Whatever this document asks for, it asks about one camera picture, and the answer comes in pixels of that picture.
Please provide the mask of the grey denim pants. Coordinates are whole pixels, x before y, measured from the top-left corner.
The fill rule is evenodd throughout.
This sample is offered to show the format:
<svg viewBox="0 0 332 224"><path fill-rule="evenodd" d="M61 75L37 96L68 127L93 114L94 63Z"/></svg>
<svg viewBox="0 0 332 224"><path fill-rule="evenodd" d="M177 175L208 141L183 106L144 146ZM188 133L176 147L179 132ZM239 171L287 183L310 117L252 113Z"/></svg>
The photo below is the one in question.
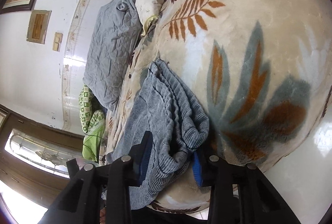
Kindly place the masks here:
<svg viewBox="0 0 332 224"><path fill-rule="evenodd" d="M140 187L129 189L132 209L148 206L184 174L190 156L209 134L209 118L195 94L161 59L149 65L124 133L107 161L128 154L146 131L153 135L153 146L145 180Z"/></svg>

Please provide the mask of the wooden door with glass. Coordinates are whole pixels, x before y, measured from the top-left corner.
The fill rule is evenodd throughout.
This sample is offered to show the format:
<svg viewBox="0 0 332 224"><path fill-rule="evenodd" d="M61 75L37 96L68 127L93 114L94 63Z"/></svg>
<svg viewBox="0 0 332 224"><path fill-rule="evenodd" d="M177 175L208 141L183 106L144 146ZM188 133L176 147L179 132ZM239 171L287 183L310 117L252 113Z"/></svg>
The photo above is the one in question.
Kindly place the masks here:
<svg viewBox="0 0 332 224"><path fill-rule="evenodd" d="M1 106L1 223L38 223L66 187L83 138Z"/></svg>

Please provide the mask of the green patterned quilt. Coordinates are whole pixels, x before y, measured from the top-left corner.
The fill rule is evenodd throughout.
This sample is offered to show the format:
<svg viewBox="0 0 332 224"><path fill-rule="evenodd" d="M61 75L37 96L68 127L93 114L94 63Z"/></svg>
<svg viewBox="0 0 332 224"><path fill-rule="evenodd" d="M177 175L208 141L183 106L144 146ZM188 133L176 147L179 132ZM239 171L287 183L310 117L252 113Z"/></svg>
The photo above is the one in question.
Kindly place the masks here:
<svg viewBox="0 0 332 224"><path fill-rule="evenodd" d="M106 117L97 99L87 85L79 94L79 118L84 133L82 156L85 160L98 162L100 145L106 127Z"/></svg>

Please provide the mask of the leaf pattern bed blanket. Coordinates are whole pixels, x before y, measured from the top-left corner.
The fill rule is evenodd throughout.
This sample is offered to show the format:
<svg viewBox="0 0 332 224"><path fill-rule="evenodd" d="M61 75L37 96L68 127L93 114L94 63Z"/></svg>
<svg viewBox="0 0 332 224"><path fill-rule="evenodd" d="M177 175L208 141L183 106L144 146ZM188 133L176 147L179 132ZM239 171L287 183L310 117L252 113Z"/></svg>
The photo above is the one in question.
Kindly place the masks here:
<svg viewBox="0 0 332 224"><path fill-rule="evenodd" d="M330 102L331 0L166 0L108 113L105 156L158 59L195 94L209 134L186 172L146 207L197 212L209 206L210 188L195 181L196 152L207 148L229 164L253 163L265 172L321 120Z"/></svg>

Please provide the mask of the grey quilted pillow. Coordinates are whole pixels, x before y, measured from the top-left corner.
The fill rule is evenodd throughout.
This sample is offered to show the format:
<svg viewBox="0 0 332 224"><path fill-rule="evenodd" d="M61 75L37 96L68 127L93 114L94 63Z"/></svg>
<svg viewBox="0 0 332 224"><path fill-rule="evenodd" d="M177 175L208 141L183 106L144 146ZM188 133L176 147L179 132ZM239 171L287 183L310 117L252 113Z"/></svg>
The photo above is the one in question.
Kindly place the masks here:
<svg viewBox="0 0 332 224"><path fill-rule="evenodd" d="M136 0L112 0L102 6L92 34L83 82L100 104L113 111L142 25Z"/></svg>

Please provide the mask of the beige wall switch plate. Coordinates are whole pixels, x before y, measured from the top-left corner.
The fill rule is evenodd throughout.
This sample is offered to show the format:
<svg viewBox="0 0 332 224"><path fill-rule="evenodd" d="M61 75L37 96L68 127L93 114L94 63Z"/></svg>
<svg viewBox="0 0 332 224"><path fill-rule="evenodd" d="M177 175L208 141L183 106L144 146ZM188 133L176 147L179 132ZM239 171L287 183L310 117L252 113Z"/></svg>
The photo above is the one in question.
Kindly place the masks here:
<svg viewBox="0 0 332 224"><path fill-rule="evenodd" d="M52 46L53 51L56 51L56 52L60 51L62 38L63 38L63 33L55 32L54 42L53 42L53 46Z"/></svg>

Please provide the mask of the small framed wall plaque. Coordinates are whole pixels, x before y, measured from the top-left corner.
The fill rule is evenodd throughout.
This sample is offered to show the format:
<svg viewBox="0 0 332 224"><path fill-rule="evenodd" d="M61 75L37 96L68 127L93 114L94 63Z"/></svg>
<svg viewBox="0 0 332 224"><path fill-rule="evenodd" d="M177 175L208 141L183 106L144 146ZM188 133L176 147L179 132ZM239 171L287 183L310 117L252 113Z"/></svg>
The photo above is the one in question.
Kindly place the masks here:
<svg viewBox="0 0 332 224"><path fill-rule="evenodd" d="M44 44L48 23L52 11L33 10L30 15L26 41L38 44Z"/></svg>

